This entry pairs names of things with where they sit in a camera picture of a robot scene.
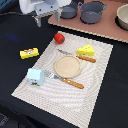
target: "tomato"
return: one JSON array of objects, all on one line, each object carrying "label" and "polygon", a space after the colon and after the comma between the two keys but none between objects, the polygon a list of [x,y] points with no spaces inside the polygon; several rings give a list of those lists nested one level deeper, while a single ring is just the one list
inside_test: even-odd
[{"label": "tomato", "polygon": [[55,34],[54,39],[58,44],[62,44],[65,41],[65,37],[60,33]]}]

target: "yellow cheese block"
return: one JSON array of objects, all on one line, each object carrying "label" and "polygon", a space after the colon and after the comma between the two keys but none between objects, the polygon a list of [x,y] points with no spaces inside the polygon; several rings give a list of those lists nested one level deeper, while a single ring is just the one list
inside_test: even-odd
[{"label": "yellow cheese block", "polygon": [[37,48],[20,51],[21,59],[25,59],[25,58],[29,58],[37,55],[39,55]]},{"label": "yellow cheese block", "polygon": [[76,53],[80,55],[94,56],[94,50],[90,44],[87,44],[82,48],[77,49]]}]

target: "knife handle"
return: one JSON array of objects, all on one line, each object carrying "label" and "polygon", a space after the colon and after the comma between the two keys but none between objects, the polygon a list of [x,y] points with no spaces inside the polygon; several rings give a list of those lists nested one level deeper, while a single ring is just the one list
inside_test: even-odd
[{"label": "knife handle", "polygon": [[89,58],[89,57],[86,57],[86,56],[77,55],[76,57],[78,57],[79,59],[82,59],[82,60],[90,61],[92,63],[95,63],[96,62],[95,59]]},{"label": "knife handle", "polygon": [[67,84],[73,85],[73,86],[75,86],[77,88],[80,88],[80,89],[83,89],[84,88],[84,86],[82,84],[76,83],[76,82],[71,81],[71,80],[68,80],[66,78],[63,78],[62,81],[65,82],[65,83],[67,83]]}]

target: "white dish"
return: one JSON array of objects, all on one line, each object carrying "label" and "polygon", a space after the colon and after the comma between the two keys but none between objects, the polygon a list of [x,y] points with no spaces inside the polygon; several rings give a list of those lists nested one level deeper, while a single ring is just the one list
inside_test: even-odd
[{"label": "white dish", "polygon": [[117,16],[121,27],[128,30],[128,4],[117,9]]}]

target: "black table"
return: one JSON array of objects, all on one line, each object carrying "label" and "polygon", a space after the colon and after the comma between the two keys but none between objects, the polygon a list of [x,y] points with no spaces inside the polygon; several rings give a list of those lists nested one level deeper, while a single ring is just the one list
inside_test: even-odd
[{"label": "black table", "polygon": [[[19,5],[11,12],[21,13]],[[11,94],[47,48],[58,31],[112,44],[113,50],[92,113],[89,128],[128,128],[128,44],[48,24],[37,27],[30,16],[0,17],[0,104],[23,113],[51,128],[76,126],[34,107]],[[39,56],[22,60],[20,51],[38,48]]]}]

